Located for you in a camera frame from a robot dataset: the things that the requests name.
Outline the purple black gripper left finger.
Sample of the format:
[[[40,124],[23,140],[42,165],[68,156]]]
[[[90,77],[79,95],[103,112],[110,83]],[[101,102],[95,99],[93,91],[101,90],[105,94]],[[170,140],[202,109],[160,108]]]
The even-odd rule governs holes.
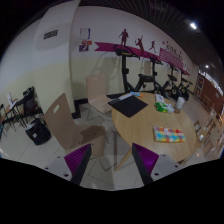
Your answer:
[[[65,162],[72,174],[72,183],[76,185],[81,183],[91,154],[91,145],[87,144],[64,157]]]

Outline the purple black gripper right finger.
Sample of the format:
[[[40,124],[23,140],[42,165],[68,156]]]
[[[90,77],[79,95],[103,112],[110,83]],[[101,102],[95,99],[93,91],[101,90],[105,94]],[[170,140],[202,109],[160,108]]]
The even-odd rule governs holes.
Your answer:
[[[139,170],[143,184],[148,185],[152,183],[153,180],[151,173],[159,158],[159,155],[136,143],[132,144],[132,155]]]

